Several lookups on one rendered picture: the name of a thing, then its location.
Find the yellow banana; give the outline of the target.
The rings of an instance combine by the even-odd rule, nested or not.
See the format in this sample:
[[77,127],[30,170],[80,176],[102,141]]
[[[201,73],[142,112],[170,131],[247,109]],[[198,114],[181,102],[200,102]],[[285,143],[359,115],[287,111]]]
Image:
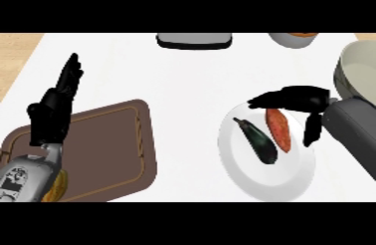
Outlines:
[[67,189],[69,189],[69,172],[66,170],[61,170],[54,182],[54,186],[49,192],[46,193],[42,201],[43,202],[60,201],[66,195]]

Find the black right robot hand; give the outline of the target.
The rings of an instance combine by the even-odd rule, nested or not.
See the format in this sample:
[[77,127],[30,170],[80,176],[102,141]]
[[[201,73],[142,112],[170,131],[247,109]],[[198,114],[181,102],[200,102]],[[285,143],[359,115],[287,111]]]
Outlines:
[[251,109],[285,109],[309,113],[304,130],[304,146],[319,141],[322,133],[322,113],[330,107],[331,91],[313,86],[290,86],[268,92],[248,101]]

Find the dark eggplant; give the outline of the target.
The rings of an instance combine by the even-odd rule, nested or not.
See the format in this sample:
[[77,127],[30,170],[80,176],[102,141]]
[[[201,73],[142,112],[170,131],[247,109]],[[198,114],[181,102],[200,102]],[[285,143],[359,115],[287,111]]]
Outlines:
[[238,123],[260,161],[265,164],[275,164],[278,160],[278,149],[272,139],[248,120],[234,118],[234,121]]

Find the white plate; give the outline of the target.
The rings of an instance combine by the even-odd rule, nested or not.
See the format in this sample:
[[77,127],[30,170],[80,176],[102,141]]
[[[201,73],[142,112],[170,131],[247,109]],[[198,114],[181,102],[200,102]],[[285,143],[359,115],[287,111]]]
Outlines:
[[315,151],[303,145],[304,128],[288,111],[291,150],[278,146],[266,122],[266,110],[238,105],[219,130],[220,160],[244,192],[262,201],[290,201],[306,192],[316,169]]

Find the grey and black appliance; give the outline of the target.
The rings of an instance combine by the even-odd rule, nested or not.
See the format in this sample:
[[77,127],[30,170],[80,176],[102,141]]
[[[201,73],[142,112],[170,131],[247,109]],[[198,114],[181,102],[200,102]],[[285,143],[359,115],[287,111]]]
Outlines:
[[231,33],[158,33],[158,44],[181,50],[220,50],[232,44]]

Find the orange sweet potato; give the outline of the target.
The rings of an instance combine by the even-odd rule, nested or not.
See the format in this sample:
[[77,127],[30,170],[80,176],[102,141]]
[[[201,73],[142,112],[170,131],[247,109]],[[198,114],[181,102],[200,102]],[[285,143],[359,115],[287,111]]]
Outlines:
[[291,151],[291,134],[288,119],[279,109],[266,110],[266,124],[275,139],[275,142],[284,152]]

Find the grey bowl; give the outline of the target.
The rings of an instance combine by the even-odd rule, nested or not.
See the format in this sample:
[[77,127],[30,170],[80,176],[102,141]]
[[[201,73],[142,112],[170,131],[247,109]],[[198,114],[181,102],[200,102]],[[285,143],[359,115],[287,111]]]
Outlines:
[[334,84],[343,99],[359,97],[376,107],[376,40],[356,41],[346,46]]

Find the brown cutting board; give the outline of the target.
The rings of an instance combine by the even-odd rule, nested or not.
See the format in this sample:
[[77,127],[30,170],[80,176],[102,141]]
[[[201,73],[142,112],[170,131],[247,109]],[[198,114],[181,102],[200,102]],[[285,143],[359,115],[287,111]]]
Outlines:
[[105,202],[153,185],[158,174],[148,103],[133,100],[77,113],[63,148],[64,202]]

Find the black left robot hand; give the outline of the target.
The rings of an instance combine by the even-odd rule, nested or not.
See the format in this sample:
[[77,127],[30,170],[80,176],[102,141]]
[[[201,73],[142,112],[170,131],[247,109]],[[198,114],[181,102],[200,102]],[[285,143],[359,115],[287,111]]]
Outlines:
[[79,54],[74,53],[63,69],[55,88],[51,88],[39,103],[32,104],[27,113],[32,120],[32,146],[63,143],[69,134],[80,80],[85,75]]

